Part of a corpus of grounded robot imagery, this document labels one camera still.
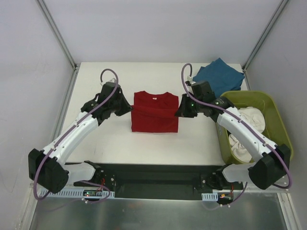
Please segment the red t-shirt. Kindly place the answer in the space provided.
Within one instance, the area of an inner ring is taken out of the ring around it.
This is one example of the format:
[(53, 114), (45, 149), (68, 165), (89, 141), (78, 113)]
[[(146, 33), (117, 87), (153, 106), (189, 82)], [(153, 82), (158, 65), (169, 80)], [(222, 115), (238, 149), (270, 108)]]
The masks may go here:
[(179, 98), (169, 92), (134, 94), (131, 112), (131, 130), (140, 133), (177, 133)]

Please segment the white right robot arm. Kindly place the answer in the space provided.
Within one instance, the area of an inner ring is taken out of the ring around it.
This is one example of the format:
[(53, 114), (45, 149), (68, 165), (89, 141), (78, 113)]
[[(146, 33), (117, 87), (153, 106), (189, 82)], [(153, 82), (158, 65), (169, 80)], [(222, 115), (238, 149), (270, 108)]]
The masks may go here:
[(270, 186), (289, 189), (292, 176), (289, 171), (291, 150), (257, 131), (226, 97), (216, 98), (209, 83), (203, 81), (185, 88), (175, 115), (194, 118), (204, 114), (230, 132), (252, 156), (252, 163), (226, 164), (208, 179), (217, 189), (227, 189), (233, 182), (253, 183), (265, 190)]

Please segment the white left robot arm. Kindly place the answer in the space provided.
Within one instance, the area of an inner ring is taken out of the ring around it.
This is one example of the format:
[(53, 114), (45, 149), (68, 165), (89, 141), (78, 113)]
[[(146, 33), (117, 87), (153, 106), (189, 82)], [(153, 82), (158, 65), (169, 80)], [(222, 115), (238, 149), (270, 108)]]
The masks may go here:
[(112, 114), (122, 116), (132, 111), (120, 85), (108, 81), (94, 99), (86, 102), (67, 130), (42, 150), (33, 149), (28, 155), (29, 177), (56, 194), (67, 184), (86, 181), (100, 184), (102, 168), (91, 161), (67, 165), (67, 159), (92, 131)]

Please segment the folded blue t-shirt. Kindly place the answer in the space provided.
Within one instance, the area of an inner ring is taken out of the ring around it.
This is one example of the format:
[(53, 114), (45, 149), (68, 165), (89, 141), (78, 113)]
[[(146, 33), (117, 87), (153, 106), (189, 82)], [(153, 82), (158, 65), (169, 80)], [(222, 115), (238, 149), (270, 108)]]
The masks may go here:
[(241, 90), (244, 74), (227, 65), (221, 58), (201, 67), (193, 77), (194, 82), (207, 81), (216, 97), (227, 91)]

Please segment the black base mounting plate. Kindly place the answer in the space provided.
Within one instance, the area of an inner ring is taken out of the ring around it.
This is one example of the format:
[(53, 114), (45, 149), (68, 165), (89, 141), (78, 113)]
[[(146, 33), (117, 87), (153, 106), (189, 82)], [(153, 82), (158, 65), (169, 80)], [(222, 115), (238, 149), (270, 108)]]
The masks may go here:
[(212, 193), (208, 179), (216, 165), (150, 165), (101, 163), (100, 178), (93, 180), (115, 193), (116, 198), (201, 200)]

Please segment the green plastic basket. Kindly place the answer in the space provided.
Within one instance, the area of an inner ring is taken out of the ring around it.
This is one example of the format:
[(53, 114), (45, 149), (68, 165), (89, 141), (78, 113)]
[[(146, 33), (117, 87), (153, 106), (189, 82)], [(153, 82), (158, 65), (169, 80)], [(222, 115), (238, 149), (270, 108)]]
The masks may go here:
[[(236, 108), (254, 107), (261, 111), (265, 120), (263, 136), (274, 141), (277, 145), (285, 144), (291, 151), (290, 158), (294, 156), (294, 150), (279, 110), (274, 100), (266, 93), (261, 91), (228, 91), (222, 94), (228, 98)], [(229, 143), (229, 134), (225, 128), (216, 124), (217, 135), (221, 156), (226, 164), (244, 164), (245, 162), (237, 158)]]

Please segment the right aluminium frame post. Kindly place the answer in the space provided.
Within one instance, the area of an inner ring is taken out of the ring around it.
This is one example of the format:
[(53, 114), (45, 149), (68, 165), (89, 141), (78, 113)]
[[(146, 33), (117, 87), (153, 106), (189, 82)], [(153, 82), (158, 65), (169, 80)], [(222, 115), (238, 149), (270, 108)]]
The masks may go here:
[(274, 26), (278, 22), (280, 16), (282, 15), (283, 11), (285, 10), (289, 2), (290, 0), (281, 0), (279, 4), (277, 5), (275, 11), (273, 12), (264, 30), (262, 31), (260, 37), (258, 38), (256, 44), (254, 45), (250, 55), (248, 56), (246, 62), (242, 66), (243, 72), (247, 71), (248, 67), (250, 66), (250, 64), (252, 63), (256, 55), (258, 54), (259, 50), (262, 48), (264, 42), (270, 35), (271, 31), (273, 30)]

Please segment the aluminium frame post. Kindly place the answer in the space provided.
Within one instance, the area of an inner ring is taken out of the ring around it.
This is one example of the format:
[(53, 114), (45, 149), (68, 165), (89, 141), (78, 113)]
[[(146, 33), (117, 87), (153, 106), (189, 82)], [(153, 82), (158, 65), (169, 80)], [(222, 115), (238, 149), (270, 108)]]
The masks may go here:
[(39, 9), (41, 10), (44, 18), (46, 19), (46, 21), (47, 21), (55, 39), (57, 40), (65, 58), (69, 62), (72, 69), (76, 70), (78, 68), (78, 64), (75, 62), (71, 52), (69, 51), (69, 48), (68, 48), (66, 42), (64, 41), (64, 38), (62, 37), (62, 34), (61, 34), (53, 16), (51, 15), (51, 12), (50, 12), (46, 2), (44, 0), (36, 0), (36, 3), (38, 5)]
[(273, 12), (264, 30), (262, 31), (260, 37), (258, 38), (256, 44), (254, 45), (250, 55), (248, 56), (246, 62), (242, 66), (243, 72), (247, 71), (248, 67), (250, 66), (250, 64), (252, 63), (256, 55), (258, 54), (259, 50), (262, 48), (264, 42), (270, 35), (271, 31), (273, 30), (274, 26), (278, 22), (280, 16), (282, 15), (283, 11), (285, 10), (289, 2), (290, 0), (281, 0), (279, 4), (277, 5), (275, 11)]

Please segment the left aluminium frame post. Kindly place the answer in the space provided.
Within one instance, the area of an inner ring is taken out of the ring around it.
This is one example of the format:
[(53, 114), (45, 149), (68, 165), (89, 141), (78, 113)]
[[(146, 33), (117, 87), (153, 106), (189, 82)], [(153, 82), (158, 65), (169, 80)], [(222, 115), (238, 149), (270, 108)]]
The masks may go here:
[(51, 12), (50, 12), (46, 2), (44, 0), (36, 0), (36, 3), (38, 5), (39, 9), (41, 10), (44, 18), (46, 19), (46, 21), (47, 21), (55, 39), (57, 40), (65, 58), (69, 62), (72, 69), (76, 70), (78, 68), (78, 64), (75, 62), (71, 52), (69, 51), (69, 48), (68, 48), (66, 42), (64, 41), (64, 38), (62, 37), (62, 34), (61, 34), (53, 16), (51, 15)]

